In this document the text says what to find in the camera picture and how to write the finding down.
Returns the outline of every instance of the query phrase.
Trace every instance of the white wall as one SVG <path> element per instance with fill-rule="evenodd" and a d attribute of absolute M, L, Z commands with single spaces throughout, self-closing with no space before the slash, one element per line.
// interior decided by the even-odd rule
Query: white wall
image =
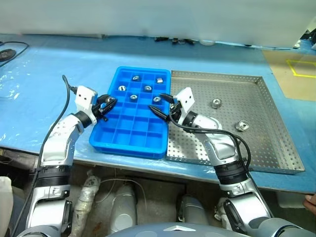
<path fill-rule="evenodd" d="M 0 0 L 0 33 L 168 36 L 291 47 L 316 0 Z"/>

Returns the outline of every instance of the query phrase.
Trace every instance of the black wire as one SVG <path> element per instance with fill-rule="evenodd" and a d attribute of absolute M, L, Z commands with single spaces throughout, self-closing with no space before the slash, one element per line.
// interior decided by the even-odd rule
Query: black wire
<path fill-rule="evenodd" d="M 246 174 L 248 175 L 248 177 L 251 179 L 253 185 L 255 186 L 255 189 L 258 193 L 258 195 L 260 196 L 262 202 L 264 203 L 264 205 L 267 207 L 268 209 L 268 212 L 269 214 L 271 215 L 271 217 L 273 217 L 273 214 L 269 208 L 269 206 L 267 205 L 266 201 L 264 200 L 257 184 L 255 183 L 254 179 L 252 178 L 250 172 L 249 172 L 249 165 L 250 165 L 250 162 L 251 162 L 251 153 L 250 153 L 250 148 L 249 146 L 247 145 L 247 143 L 239 136 L 235 135 L 235 134 L 232 134 L 228 131 L 225 131 L 225 130 L 220 130 L 220 129 L 209 129 L 209 128 L 200 128 L 200 127 L 189 127 L 189 126 L 184 126 L 184 125 L 180 125 L 178 124 L 174 119 L 173 117 L 170 115 L 170 121 L 176 125 L 177 127 L 180 127 L 182 129 L 184 129 L 186 132 L 189 132 L 189 133 L 200 133 L 200 134 L 206 134 L 206 133 L 212 133 L 212 134 L 224 134 L 224 135 L 228 135 L 232 138 L 232 141 L 236 147 L 236 150 L 237 150 L 237 154 L 238 154 L 238 157 L 239 159 L 242 161 L 241 164 L 243 166 L 243 168 L 245 169 L 246 171 Z M 246 150 L 247 150 L 247 163 L 245 164 L 242 160 L 242 157 L 241 157 L 241 152 L 240 152 L 240 147 L 239 147 L 239 143 L 238 143 L 238 140 L 240 140 L 243 145 L 245 146 Z"/>
<path fill-rule="evenodd" d="M 22 43 L 25 46 L 24 49 L 22 49 L 19 53 L 17 53 L 14 57 L 10 58 L 9 60 L 5 61 L 4 63 L 0 64 L 0 67 L 4 66 L 5 64 L 11 62 L 13 59 L 15 59 L 17 56 L 19 56 L 21 53 L 23 53 L 28 47 L 30 47 L 30 45 L 28 43 L 25 43 L 25 42 L 20 42 L 20 41 L 7 41 L 7 42 L 3 42 L 0 44 L 0 46 L 4 45 L 4 44 L 7 44 L 7 43 Z"/>
<path fill-rule="evenodd" d="M 67 99 L 66 99 L 66 103 L 65 103 L 65 106 L 64 106 L 62 112 L 60 113 L 60 115 L 58 116 L 58 118 L 55 120 L 55 122 L 53 123 L 53 125 L 50 127 L 50 129 L 49 129 L 48 133 L 46 134 L 46 136 L 45 136 L 45 138 L 44 138 L 44 140 L 43 140 L 43 143 L 42 143 L 42 145 L 41 145 L 41 147 L 40 147 L 39 158 L 38 158 L 38 165 L 37 165 L 37 169 L 36 169 L 36 171 L 35 171 L 35 174 L 34 174 L 34 177 L 33 177 L 33 180 L 32 180 L 31 190 L 30 190 L 30 192 L 29 192 L 29 194 L 28 194 L 28 196 L 27 196 L 27 198 L 26 198 L 26 200 L 25 200 L 25 202 L 24 202 L 24 205 L 23 205 L 23 207 L 22 207 L 22 210 L 21 210 L 21 212 L 20 212 L 20 214 L 19 214 L 19 216 L 18 216 L 18 219 L 17 219 L 17 221 L 16 221 L 16 223 L 15 223 L 15 226 L 14 226 L 14 228 L 13 228 L 11 237 L 14 237 L 15 232 L 16 232 L 16 230 L 17 230 L 17 228 L 18 228 L 19 222 L 20 222 L 20 220 L 21 220 L 21 217 L 22 217 L 22 215 L 23 215 L 23 213 L 24 213 L 24 210 L 25 210 L 25 208 L 26 208 L 26 206 L 27 206 L 27 204 L 28 204 L 28 202 L 29 202 L 29 200 L 30 200 L 30 198 L 31 198 L 31 196 L 32 196 L 32 193 L 33 193 L 33 191 L 34 191 L 35 183 L 36 183 L 37 177 L 38 177 L 39 172 L 40 172 L 40 161 L 41 161 L 41 157 L 42 157 L 42 155 L 43 155 L 44 145 L 45 145 L 46 141 L 48 140 L 48 137 L 50 136 L 52 130 L 54 129 L 54 127 L 56 126 L 56 124 L 59 122 L 59 120 L 61 119 L 61 117 L 64 115 L 64 113 L 65 113 L 65 111 L 66 111 L 66 109 L 67 109 L 67 107 L 68 107 L 68 104 L 69 104 L 69 99 L 70 99 L 70 89 L 69 89 L 69 88 L 70 88 L 70 86 L 69 86 L 69 84 L 68 84 L 68 81 L 67 81 L 66 76 L 63 75 L 62 78 L 63 78 L 63 80 L 64 80 L 64 83 L 65 83 L 66 89 L 67 89 Z"/>

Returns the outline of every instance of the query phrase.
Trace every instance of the blue plastic tray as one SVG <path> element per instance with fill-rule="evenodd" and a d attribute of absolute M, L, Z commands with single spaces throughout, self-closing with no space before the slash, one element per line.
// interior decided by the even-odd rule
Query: blue plastic tray
<path fill-rule="evenodd" d="M 119 67 L 108 94 L 118 99 L 115 107 L 106 115 L 107 122 L 100 120 L 90 135 L 90 144 L 98 151 L 159 159 L 167 149 L 168 126 L 157 118 L 148 105 L 169 113 L 169 104 L 163 100 L 154 102 L 160 93 L 170 93 L 171 74 L 168 70 Z M 126 91 L 120 91 L 121 85 Z M 149 85 L 152 91 L 146 91 Z"/>

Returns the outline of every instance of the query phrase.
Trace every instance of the floor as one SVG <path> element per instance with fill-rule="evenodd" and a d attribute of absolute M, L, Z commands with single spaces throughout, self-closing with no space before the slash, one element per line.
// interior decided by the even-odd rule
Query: floor
<path fill-rule="evenodd" d="M 92 170 L 102 180 L 114 178 L 115 176 L 113 168 L 75 165 L 72 172 L 72 189 L 69 197 L 74 204 L 76 204 L 81 186 L 86 180 L 89 170 Z M 221 196 L 218 185 L 120 169 L 116 169 L 116 173 L 117 178 L 133 179 L 140 183 L 145 190 L 147 211 L 145 211 L 142 192 L 140 188 L 136 187 L 138 224 L 177 221 L 177 198 L 187 193 L 199 199 L 207 212 L 211 225 L 221 226 L 221 223 L 213 217 L 214 206 Z M 82 236 L 104 237 L 108 234 L 112 201 L 116 190 L 122 184 L 123 181 L 116 181 L 111 194 L 103 202 L 93 204 Z M 107 195 L 111 186 L 112 181 L 101 184 L 95 201 L 101 200 Z M 262 194 L 275 217 L 284 218 L 315 232 L 316 217 L 313 214 L 305 209 L 280 208 L 274 192 L 262 191 Z"/>

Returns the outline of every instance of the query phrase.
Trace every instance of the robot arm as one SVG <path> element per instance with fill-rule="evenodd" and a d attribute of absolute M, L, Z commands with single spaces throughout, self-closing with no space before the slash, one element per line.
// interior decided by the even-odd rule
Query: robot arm
<path fill-rule="evenodd" d="M 72 203 L 69 177 L 74 159 L 75 142 L 89 125 L 110 111 L 117 99 L 79 86 L 74 90 L 77 113 L 60 120 L 46 141 L 40 161 L 40 171 L 33 191 L 26 230 L 19 237 L 43 233 L 45 236 L 70 234 Z"/>
<path fill-rule="evenodd" d="M 240 157 L 234 135 L 223 131 L 217 119 L 191 111 L 195 102 L 191 88 L 184 88 L 176 96 L 160 96 L 173 104 L 170 114 L 165 115 L 154 106 L 149 106 L 150 110 L 164 121 L 171 121 L 186 132 L 193 133 L 203 144 L 219 179 L 220 189 L 226 194 L 223 206 L 233 231 L 256 237 L 290 237 L 297 230 L 306 232 L 290 222 L 272 218 Z"/>

